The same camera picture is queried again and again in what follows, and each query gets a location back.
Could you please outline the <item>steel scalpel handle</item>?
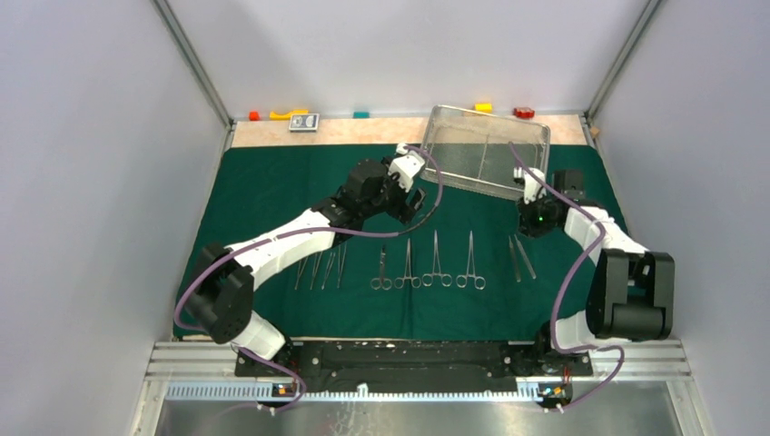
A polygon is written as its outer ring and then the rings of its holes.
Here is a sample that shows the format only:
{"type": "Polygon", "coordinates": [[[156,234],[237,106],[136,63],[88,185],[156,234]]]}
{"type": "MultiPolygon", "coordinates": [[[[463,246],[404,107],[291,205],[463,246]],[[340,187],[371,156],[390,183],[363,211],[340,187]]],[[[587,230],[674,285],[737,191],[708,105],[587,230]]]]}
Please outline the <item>steel scalpel handle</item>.
{"type": "Polygon", "coordinates": [[[517,250],[516,246],[510,236],[508,236],[508,250],[511,258],[511,263],[513,265],[513,271],[514,271],[514,277],[516,282],[521,282],[521,271],[518,265],[518,257],[517,257],[517,250]]]}
{"type": "Polygon", "coordinates": [[[527,253],[526,253],[526,251],[524,249],[523,243],[521,242],[521,240],[517,236],[514,236],[514,240],[515,240],[516,245],[518,247],[518,250],[519,250],[519,252],[521,254],[523,263],[525,264],[525,267],[528,270],[528,273],[530,274],[531,278],[533,280],[535,280],[537,278],[537,274],[535,272],[535,269],[534,269],[534,266],[533,266],[531,260],[529,259],[528,255],[527,255],[527,253]]]}

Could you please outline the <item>surgical forceps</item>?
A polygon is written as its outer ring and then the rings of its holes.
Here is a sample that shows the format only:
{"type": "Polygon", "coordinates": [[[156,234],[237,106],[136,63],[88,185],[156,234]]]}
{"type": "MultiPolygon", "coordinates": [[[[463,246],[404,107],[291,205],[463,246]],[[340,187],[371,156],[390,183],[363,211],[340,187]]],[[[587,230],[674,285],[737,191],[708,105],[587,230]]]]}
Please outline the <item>surgical forceps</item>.
{"type": "Polygon", "coordinates": [[[438,232],[433,232],[433,245],[432,245],[432,258],[431,269],[421,277],[422,284],[426,287],[432,286],[434,283],[438,283],[443,287],[450,287],[452,285],[452,277],[450,274],[443,272],[439,253],[439,237],[438,232]]]}

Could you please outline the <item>metal mesh instrument tray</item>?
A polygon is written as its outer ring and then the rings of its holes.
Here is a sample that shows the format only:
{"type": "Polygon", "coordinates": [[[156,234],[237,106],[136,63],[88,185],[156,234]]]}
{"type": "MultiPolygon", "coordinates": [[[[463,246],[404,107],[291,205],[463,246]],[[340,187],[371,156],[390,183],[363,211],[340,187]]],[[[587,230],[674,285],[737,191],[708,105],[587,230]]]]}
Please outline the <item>metal mesh instrument tray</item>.
{"type": "Polygon", "coordinates": [[[512,201],[525,192],[515,169],[527,166],[544,176],[549,147],[545,124],[449,105],[432,108],[421,144],[445,185],[512,201]]]}

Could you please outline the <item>ring-handled forceps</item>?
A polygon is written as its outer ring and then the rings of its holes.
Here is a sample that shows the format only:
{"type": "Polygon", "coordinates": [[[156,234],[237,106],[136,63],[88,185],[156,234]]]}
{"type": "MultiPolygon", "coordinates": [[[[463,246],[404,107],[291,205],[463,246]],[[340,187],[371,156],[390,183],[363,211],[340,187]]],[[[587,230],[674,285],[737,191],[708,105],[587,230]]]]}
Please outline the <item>ring-handled forceps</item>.
{"type": "Polygon", "coordinates": [[[476,290],[484,290],[487,285],[486,278],[477,273],[474,234],[472,231],[469,231],[466,271],[456,276],[455,283],[460,289],[472,286],[476,290]]]}
{"type": "Polygon", "coordinates": [[[412,245],[411,239],[407,239],[404,259],[404,270],[401,276],[396,277],[393,280],[393,286],[396,289],[404,289],[409,286],[413,289],[417,289],[422,285],[422,281],[419,276],[415,275],[412,269],[413,257],[412,257],[412,245]]]}

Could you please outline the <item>surgical scissors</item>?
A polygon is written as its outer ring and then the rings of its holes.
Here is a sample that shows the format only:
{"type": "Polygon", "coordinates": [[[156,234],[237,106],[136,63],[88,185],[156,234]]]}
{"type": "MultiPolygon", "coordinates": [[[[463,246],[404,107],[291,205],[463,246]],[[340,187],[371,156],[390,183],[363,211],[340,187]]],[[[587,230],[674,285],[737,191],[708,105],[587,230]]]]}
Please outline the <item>surgical scissors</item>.
{"type": "Polygon", "coordinates": [[[377,275],[370,280],[370,287],[375,291],[387,291],[392,286],[393,281],[387,276],[387,246],[383,244],[380,248],[377,275]]]}

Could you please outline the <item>steel tweezers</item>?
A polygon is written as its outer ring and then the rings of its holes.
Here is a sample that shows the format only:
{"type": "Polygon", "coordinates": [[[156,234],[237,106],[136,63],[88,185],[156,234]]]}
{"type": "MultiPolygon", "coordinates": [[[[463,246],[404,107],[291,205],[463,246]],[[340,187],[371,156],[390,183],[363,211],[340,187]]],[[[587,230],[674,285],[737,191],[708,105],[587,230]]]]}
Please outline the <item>steel tweezers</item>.
{"type": "Polygon", "coordinates": [[[337,265],[337,280],[336,287],[340,289],[342,283],[342,277],[344,274],[344,267],[346,261],[347,246],[345,243],[338,247],[338,265],[337,265]]]}
{"type": "Polygon", "coordinates": [[[336,253],[331,253],[329,255],[329,258],[327,260],[326,267],[325,267],[325,270],[324,270],[323,278],[322,278],[322,281],[321,281],[321,290],[324,290],[326,288],[326,286],[327,286],[329,277],[331,275],[331,270],[332,270],[333,265],[334,265],[335,258],[336,258],[336,253]]]}
{"type": "Polygon", "coordinates": [[[312,269],[311,269],[311,282],[309,289],[312,290],[318,277],[319,269],[321,267],[323,253],[317,253],[314,257],[312,269]]]}
{"type": "Polygon", "coordinates": [[[297,273],[296,273],[296,278],[295,278],[294,287],[293,287],[294,290],[298,290],[300,287],[301,280],[302,280],[305,268],[307,266],[307,262],[308,262],[308,258],[303,258],[298,262],[297,273]]]}

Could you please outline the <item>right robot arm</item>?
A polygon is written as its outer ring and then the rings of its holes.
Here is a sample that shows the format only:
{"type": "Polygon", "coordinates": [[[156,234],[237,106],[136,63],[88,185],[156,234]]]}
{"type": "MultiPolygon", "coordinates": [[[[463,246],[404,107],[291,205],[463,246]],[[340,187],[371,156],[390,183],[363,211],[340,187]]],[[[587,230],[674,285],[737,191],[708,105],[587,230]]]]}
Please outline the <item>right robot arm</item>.
{"type": "Polygon", "coordinates": [[[579,170],[560,170],[547,183],[540,170],[517,167],[514,180],[523,187],[519,231],[538,238],[559,229],[582,249],[560,285],[545,327],[548,340],[532,350],[535,367],[556,374],[570,353],[667,339],[673,328],[673,257],[634,241],[606,208],[589,200],[579,170]],[[563,317],[561,303],[586,261],[594,265],[586,307],[563,317]]]}

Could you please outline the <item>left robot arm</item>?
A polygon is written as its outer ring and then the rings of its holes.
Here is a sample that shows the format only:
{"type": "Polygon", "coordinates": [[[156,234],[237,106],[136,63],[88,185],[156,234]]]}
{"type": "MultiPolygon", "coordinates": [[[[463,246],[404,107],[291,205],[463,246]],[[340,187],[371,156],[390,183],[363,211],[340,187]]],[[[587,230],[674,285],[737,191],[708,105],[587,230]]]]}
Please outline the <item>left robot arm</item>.
{"type": "Polygon", "coordinates": [[[214,342],[256,355],[268,374],[286,372],[288,338],[254,310],[255,292],[298,261],[365,234],[363,224],[373,216],[385,213],[409,223],[424,202],[424,191],[414,183],[425,166],[414,152],[362,160],[335,194],[283,226],[247,242],[205,247],[175,312],[191,315],[192,328],[214,342]]]}

